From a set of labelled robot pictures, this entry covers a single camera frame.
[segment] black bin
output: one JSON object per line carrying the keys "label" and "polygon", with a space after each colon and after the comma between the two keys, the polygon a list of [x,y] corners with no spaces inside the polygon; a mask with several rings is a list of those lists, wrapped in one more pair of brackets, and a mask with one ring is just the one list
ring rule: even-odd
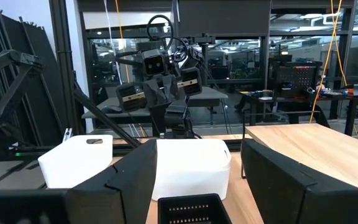
{"label": "black bin", "polygon": [[158,224],[231,224],[218,194],[160,198]]}

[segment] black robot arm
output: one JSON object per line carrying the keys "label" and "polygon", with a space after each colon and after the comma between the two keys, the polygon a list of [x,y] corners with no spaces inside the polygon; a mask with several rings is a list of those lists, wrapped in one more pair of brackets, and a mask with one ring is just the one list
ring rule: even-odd
{"label": "black robot arm", "polygon": [[19,74],[0,100],[1,138],[17,135],[17,130],[11,124],[6,123],[6,118],[14,112],[23,98],[28,78],[39,74],[42,69],[42,63],[36,56],[24,54],[16,50],[2,51],[0,53],[0,69],[12,64],[19,67]]}

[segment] wooden tabletop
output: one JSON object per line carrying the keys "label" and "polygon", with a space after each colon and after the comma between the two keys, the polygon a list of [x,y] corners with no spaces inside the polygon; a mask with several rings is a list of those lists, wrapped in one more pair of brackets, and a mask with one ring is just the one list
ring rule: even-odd
{"label": "wooden tabletop", "polygon": [[250,126],[257,142],[312,169],[358,187],[358,139],[318,124]]}
{"label": "wooden tabletop", "polygon": [[[241,178],[241,157],[239,152],[231,153],[229,186],[224,207],[232,223],[263,223],[247,180]],[[112,164],[120,157],[115,157]],[[157,202],[151,200],[146,224],[158,223]]]}

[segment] cable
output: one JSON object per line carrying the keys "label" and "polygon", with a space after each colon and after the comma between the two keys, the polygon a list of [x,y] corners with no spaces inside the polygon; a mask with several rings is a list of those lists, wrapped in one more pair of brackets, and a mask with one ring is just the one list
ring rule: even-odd
{"label": "cable", "polygon": [[195,132],[193,132],[192,134],[193,134],[194,136],[198,137],[198,139],[202,139],[202,137],[201,137],[199,134],[197,134],[197,133],[195,133]]}
{"label": "cable", "polygon": [[187,52],[188,48],[186,46],[186,43],[181,38],[176,38],[176,37],[172,37],[172,38],[175,39],[175,40],[179,40],[180,43],[183,46],[183,49],[181,50],[182,52],[180,52],[180,55],[181,55],[180,59],[179,60],[175,59],[175,56],[177,55],[177,52],[179,52],[178,50],[172,55],[173,56],[172,59],[173,59],[174,62],[182,62],[187,58],[187,55],[188,55],[188,52]]}
{"label": "cable", "polygon": [[[107,0],[103,0],[103,2],[104,2],[104,9],[106,10],[107,23],[108,23],[108,26],[109,26],[110,45],[111,45],[111,48],[112,48],[114,56],[116,56],[116,49],[114,48],[114,44],[112,42],[112,37],[111,37],[111,25],[110,25],[109,12],[107,10]],[[118,64],[117,61],[116,61],[116,67],[117,67],[119,84],[122,85],[121,72],[119,71],[119,64]]]}
{"label": "cable", "polygon": [[140,130],[142,131],[143,137],[148,137],[147,132],[146,132],[146,130],[142,127],[142,125],[140,125],[140,123],[138,123],[137,125],[139,125]]}
{"label": "cable", "polygon": [[[340,12],[341,10],[341,2],[339,2],[339,7],[338,7],[338,12]],[[334,14],[334,3],[333,3],[333,0],[331,0],[331,13]],[[333,37],[335,38],[335,46],[336,46],[336,53],[337,53],[337,59],[338,59],[338,63],[339,63],[339,69],[341,71],[341,75],[342,75],[342,78],[341,80],[344,82],[345,86],[347,86],[347,81],[346,81],[346,76],[345,76],[345,73],[343,71],[343,66],[342,66],[342,62],[341,62],[341,55],[339,53],[339,46],[338,46],[338,41],[337,41],[337,36],[336,36],[336,28],[334,27],[334,30],[333,30]],[[357,128],[356,126],[353,124],[353,130],[358,138],[358,131],[357,131]]]}
{"label": "cable", "polygon": [[[342,0],[339,0],[339,5],[338,5],[338,12],[341,11],[341,5],[342,5]],[[326,62],[324,64],[324,69],[323,69],[323,74],[321,74],[321,80],[320,80],[320,85],[318,87],[318,89],[316,90],[316,96],[314,98],[314,102],[313,102],[313,107],[311,109],[311,115],[310,115],[310,120],[309,120],[309,123],[311,123],[311,121],[313,120],[313,115],[314,115],[314,109],[316,108],[316,104],[317,104],[317,99],[318,99],[318,96],[320,94],[320,91],[323,87],[323,82],[324,82],[324,76],[325,76],[325,73],[326,73],[326,70],[327,70],[327,66],[328,66],[328,61],[329,61],[329,56],[331,55],[331,49],[332,49],[332,46],[333,46],[333,37],[334,35],[336,35],[336,26],[337,26],[337,22],[338,22],[338,19],[339,19],[339,14],[336,16],[336,19],[334,21],[334,31],[333,31],[333,34],[331,36],[331,41],[329,42],[329,48],[328,48],[328,53],[327,53],[327,57],[326,57]]]}
{"label": "cable", "polygon": [[142,127],[142,125],[141,125],[140,123],[136,122],[136,120],[135,120],[135,118],[133,117],[133,115],[131,115],[130,112],[126,112],[126,113],[129,115],[129,117],[131,118],[131,120],[132,120],[132,122],[133,122],[134,124],[139,125],[140,131],[142,131],[143,137],[145,137],[145,136],[148,137],[148,135],[147,135],[146,131],[144,130],[144,128]]}
{"label": "cable", "polygon": [[150,25],[151,23],[154,21],[154,19],[156,18],[163,18],[165,19],[167,22],[168,22],[168,25],[171,27],[171,36],[169,37],[170,40],[168,42],[168,45],[165,46],[165,50],[168,51],[168,49],[171,47],[172,45],[172,41],[174,40],[174,36],[173,36],[173,26],[172,26],[172,23],[171,23],[171,20],[167,17],[167,16],[164,16],[164,15],[155,15],[153,16],[149,22],[147,23],[146,25],[146,32],[147,32],[147,35],[149,37],[150,40],[161,40],[162,38],[161,37],[153,37],[151,34],[150,34]]}
{"label": "cable", "polygon": [[131,126],[131,125],[129,125],[129,129],[131,130],[132,137],[135,137],[134,130],[132,130],[132,126]]}
{"label": "cable", "polygon": [[135,129],[135,132],[136,132],[137,136],[138,136],[138,137],[140,137],[140,134],[137,132],[137,129],[136,129],[136,127],[135,127],[135,125],[134,125],[134,124],[132,124],[132,127],[134,127],[134,129]]}
{"label": "cable", "polygon": [[[219,91],[219,87],[218,87],[218,84],[216,84],[216,80],[212,77],[212,75],[209,73],[209,71],[207,71],[204,66],[201,64],[201,69],[203,72],[205,72],[207,74],[207,76],[209,76],[209,78],[213,81],[213,84],[214,86],[218,89]],[[224,106],[224,108],[226,107],[226,103],[224,102],[224,100],[221,100],[221,103],[222,103],[222,106]],[[227,131],[227,134],[229,134],[229,130],[227,128],[227,119],[226,119],[226,115],[227,115],[227,118],[229,117],[227,113],[227,111],[223,108],[223,116],[224,116],[224,124],[226,126],[226,131]]]}
{"label": "cable", "polygon": [[223,110],[224,124],[226,125],[226,132],[227,132],[227,134],[229,134],[229,130],[228,130],[228,128],[227,128],[227,119],[226,119],[226,114],[225,114],[225,112],[224,112],[224,106],[223,106],[223,104],[222,104],[222,110]]}
{"label": "cable", "polygon": [[[124,36],[122,34],[122,25],[121,25],[121,20],[120,20],[120,17],[119,17],[118,0],[116,0],[116,9],[117,9],[117,18],[118,18],[118,26],[119,26],[119,35],[120,35],[120,38],[121,38],[121,42],[123,43],[124,42]],[[125,71],[127,73],[127,80],[128,80],[128,83],[129,83],[128,65],[125,65]]]}

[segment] white bin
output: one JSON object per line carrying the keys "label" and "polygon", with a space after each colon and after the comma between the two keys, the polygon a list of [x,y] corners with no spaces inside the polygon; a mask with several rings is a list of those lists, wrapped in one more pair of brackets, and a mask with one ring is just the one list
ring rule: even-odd
{"label": "white bin", "polygon": [[[101,139],[101,144],[87,140]],[[112,161],[112,136],[73,136],[38,158],[50,189],[69,189],[108,167]]]}
{"label": "white bin", "polygon": [[218,139],[157,140],[153,200],[216,193],[226,198],[231,155]]}

